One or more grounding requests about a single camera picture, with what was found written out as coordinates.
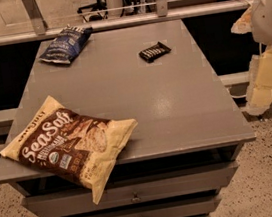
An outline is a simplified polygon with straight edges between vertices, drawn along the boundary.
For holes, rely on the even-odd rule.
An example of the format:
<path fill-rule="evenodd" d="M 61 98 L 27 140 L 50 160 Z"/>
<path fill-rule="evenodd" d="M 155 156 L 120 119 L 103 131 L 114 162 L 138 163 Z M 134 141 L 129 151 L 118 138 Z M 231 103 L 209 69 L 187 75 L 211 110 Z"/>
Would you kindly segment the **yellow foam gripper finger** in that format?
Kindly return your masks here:
<path fill-rule="evenodd" d="M 246 34 L 252 30 L 251 25 L 251 7 L 246 9 L 244 14 L 242 14 L 239 19 L 233 24 L 231 32 L 234 34 Z"/>
<path fill-rule="evenodd" d="M 254 55 L 249 65 L 249 86 L 247 88 L 245 111 L 259 116 L 272 103 L 272 46 L 261 55 Z"/>

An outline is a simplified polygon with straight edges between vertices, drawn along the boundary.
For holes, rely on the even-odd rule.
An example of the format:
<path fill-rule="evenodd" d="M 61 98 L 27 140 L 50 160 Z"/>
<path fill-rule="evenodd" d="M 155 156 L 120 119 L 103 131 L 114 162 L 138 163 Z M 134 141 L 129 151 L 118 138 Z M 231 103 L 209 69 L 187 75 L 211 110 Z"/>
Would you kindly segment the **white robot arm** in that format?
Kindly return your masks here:
<path fill-rule="evenodd" d="M 254 0 L 244 14 L 233 24 L 232 33 L 252 33 L 254 41 L 266 46 L 254 55 L 249 64 L 249 86 L 245 111 L 259 116 L 272 103 L 272 0 Z"/>

